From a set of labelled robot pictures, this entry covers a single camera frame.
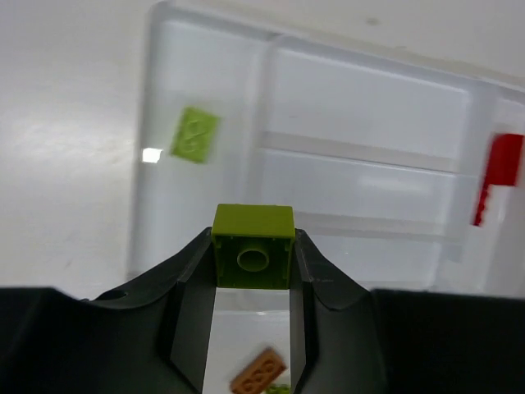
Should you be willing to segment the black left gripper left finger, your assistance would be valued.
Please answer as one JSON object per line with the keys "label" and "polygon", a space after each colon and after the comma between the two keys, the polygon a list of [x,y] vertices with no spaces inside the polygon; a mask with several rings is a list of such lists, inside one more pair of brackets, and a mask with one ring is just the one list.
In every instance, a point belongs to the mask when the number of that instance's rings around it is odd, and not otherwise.
{"label": "black left gripper left finger", "polygon": [[216,295],[211,232],[93,300],[1,290],[4,393],[200,393]]}

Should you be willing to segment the curved green lego brick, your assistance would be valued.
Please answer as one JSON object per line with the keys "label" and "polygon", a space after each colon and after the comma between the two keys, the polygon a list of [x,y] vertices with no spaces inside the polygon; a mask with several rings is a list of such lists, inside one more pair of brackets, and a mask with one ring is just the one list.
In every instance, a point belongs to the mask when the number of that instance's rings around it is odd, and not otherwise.
{"label": "curved green lego brick", "polygon": [[290,394],[290,385],[272,384],[266,390],[266,394]]}

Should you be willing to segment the brown lego plate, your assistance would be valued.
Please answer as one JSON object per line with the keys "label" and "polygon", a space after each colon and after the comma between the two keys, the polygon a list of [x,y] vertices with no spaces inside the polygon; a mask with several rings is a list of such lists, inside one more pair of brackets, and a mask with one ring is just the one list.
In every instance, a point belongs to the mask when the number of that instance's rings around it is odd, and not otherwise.
{"label": "brown lego plate", "polygon": [[262,351],[230,382],[230,390],[236,394],[259,394],[264,392],[287,367],[283,358],[271,347]]}

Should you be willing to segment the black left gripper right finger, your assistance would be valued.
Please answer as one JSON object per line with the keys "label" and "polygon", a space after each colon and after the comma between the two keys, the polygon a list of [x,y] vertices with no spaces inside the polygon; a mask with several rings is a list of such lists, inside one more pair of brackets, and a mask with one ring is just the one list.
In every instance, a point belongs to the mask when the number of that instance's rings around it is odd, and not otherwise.
{"label": "black left gripper right finger", "polygon": [[521,393],[524,303],[367,290],[297,231],[290,263],[294,393]]}

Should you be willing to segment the red lego brick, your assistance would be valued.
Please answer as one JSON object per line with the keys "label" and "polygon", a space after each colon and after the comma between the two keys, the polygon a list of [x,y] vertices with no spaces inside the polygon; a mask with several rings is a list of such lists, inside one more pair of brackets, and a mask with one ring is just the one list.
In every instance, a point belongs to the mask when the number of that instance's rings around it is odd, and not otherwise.
{"label": "red lego brick", "polygon": [[483,223],[486,202],[492,186],[516,186],[521,163],[524,135],[496,133],[491,141],[484,177],[472,225],[479,227]]}

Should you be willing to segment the green square lego brick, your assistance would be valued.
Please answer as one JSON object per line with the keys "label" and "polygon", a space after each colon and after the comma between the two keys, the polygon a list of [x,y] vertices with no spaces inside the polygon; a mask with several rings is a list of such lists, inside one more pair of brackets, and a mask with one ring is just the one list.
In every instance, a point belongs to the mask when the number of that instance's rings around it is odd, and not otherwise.
{"label": "green square lego brick", "polygon": [[290,206],[219,204],[211,238],[220,288],[290,288],[295,240]]}

